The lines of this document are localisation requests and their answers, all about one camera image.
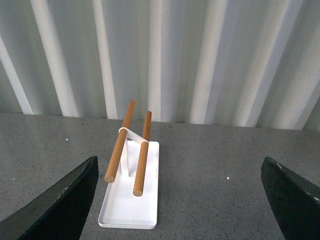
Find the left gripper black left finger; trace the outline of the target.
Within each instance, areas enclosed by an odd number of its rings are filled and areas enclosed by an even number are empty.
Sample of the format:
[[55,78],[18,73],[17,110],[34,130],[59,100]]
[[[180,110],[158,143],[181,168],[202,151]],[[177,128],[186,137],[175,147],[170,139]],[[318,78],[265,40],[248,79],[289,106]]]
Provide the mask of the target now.
[[92,156],[0,223],[2,240],[78,240],[99,178]]

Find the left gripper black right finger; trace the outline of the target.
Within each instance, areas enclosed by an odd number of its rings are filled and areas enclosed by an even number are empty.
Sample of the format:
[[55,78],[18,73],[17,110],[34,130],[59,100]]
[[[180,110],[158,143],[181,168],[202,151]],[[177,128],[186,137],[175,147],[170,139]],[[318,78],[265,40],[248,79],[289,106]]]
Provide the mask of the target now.
[[320,187],[265,157],[261,181],[279,228],[287,240],[320,238]]

